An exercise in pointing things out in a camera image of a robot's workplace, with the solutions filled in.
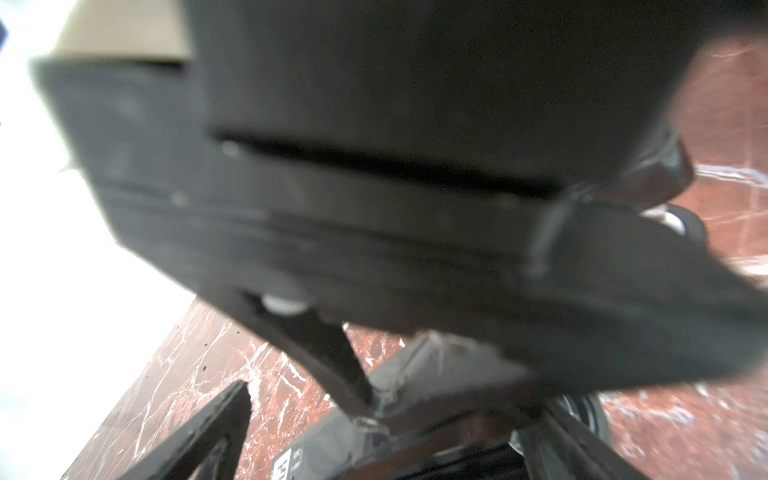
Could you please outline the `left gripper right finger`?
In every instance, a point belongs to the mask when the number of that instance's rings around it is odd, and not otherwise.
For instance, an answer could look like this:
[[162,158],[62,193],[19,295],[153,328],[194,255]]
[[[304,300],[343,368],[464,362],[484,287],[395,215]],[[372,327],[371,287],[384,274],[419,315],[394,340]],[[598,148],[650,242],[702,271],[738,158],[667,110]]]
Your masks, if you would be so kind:
[[530,479],[647,480],[556,403],[519,430],[518,439]]

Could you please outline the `black stapler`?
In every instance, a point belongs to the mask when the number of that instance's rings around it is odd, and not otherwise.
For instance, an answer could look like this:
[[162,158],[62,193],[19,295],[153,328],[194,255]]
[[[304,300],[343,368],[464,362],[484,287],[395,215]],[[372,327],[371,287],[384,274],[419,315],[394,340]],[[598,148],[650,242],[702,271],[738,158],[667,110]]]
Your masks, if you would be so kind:
[[366,372],[338,326],[279,326],[268,337],[336,404],[277,455],[275,479],[530,479],[518,431],[556,403],[610,445],[592,368],[571,340],[493,343],[427,333]]

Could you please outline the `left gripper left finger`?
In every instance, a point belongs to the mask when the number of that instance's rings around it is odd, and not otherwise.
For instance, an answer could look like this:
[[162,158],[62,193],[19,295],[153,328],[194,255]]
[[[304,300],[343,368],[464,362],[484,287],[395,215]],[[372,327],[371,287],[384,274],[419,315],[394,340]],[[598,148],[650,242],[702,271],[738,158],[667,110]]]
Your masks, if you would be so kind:
[[234,478],[251,411],[248,384],[233,382],[122,477]]

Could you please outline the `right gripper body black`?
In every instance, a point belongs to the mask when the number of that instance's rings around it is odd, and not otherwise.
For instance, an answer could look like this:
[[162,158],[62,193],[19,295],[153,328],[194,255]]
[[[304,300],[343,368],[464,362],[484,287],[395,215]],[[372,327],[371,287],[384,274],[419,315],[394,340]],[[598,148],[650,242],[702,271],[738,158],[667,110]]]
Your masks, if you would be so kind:
[[647,219],[763,1],[119,1],[33,77],[122,245],[350,416],[738,375],[767,296]]

